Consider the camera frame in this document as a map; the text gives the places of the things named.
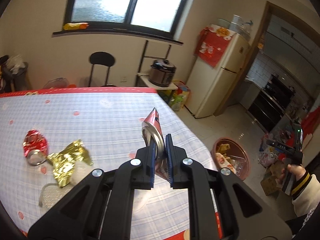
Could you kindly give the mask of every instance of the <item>sleeve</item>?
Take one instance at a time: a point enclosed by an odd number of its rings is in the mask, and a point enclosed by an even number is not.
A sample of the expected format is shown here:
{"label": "sleeve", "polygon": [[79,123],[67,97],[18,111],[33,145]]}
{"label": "sleeve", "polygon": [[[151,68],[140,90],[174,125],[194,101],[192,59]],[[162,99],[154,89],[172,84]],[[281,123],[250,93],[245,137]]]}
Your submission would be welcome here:
{"label": "sleeve", "polygon": [[294,212],[298,217],[308,214],[320,201],[320,183],[316,176],[306,172],[294,185],[291,191]]}

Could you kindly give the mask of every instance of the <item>table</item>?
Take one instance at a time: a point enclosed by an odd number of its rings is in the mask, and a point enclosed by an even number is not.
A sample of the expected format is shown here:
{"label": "table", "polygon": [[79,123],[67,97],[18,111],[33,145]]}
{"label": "table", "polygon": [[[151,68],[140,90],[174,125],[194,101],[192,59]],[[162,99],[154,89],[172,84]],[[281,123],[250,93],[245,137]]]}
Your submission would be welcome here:
{"label": "table", "polygon": [[[214,169],[210,152],[151,88],[70,88],[0,95],[0,200],[14,223],[28,231],[45,212],[38,206],[42,187],[55,183],[52,167],[31,167],[22,142],[32,128],[47,138],[49,152],[60,152],[82,139],[94,162],[92,169],[117,169],[145,147],[141,122],[156,107],[163,135],[188,157]],[[131,239],[165,239],[189,226],[188,193],[172,190],[155,178],[147,204],[132,213]]]}
{"label": "table", "polygon": [[137,73],[137,76],[140,78],[140,80],[144,83],[144,85],[146,85],[147,87],[149,88],[153,88],[155,90],[171,90],[171,93],[170,93],[170,96],[168,97],[168,101],[165,101],[167,104],[170,102],[172,96],[173,96],[173,93],[175,90],[178,89],[178,87],[173,84],[172,82],[170,83],[170,85],[168,87],[159,87],[155,84],[152,84],[150,81],[149,81],[149,75],[148,74],[145,74],[145,73]]}

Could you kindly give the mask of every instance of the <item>striped cuff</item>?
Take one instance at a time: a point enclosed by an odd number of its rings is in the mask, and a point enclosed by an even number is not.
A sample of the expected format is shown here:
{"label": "striped cuff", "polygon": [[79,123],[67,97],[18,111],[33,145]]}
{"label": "striped cuff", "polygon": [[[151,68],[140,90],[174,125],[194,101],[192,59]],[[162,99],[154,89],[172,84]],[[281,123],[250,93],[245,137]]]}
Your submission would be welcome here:
{"label": "striped cuff", "polygon": [[305,187],[309,184],[311,181],[311,175],[309,172],[306,171],[306,173],[302,176],[301,179],[299,179],[292,187],[291,195],[293,197],[293,200],[295,200],[300,193],[305,189]]}

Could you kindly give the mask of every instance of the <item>floor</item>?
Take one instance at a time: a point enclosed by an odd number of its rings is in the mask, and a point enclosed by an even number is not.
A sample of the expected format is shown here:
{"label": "floor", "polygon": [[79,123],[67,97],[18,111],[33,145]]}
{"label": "floor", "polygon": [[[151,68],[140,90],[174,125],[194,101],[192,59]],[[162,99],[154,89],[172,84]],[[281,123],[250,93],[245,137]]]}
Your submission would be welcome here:
{"label": "floor", "polygon": [[283,220],[296,217],[289,196],[283,192],[266,196],[263,192],[260,181],[265,168],[258,163],[257,153],[264,132],[247,115],[243,106],[240,104],[229,106],[222,115],[217,117],[195,119],[185,107],[177,115],[209,150],[220,137],[229,137],[239,143],[251,161],[251,172],[244,182]]}

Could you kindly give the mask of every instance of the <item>human hand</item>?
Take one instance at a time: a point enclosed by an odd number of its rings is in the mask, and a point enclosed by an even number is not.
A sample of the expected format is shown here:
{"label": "human hand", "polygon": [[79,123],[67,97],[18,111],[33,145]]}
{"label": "human hand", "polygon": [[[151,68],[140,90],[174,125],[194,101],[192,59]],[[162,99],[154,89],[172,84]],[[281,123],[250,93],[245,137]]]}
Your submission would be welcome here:
{"label": "human hand", "polygon": [[[291,172],[293,175],[296,176],[296,180],[298,181],[299,179],[301,179],[303,177],[303,175],[306,173],[306,169],[302,166],[299,165],[295,165],[295,164],[288,164],[287,169],[289,172]],[[282,184],[284,176],[285,176],[285,171],[286,169],[283,168],[281,171],[281,176],[278,179],[278,183]]]}

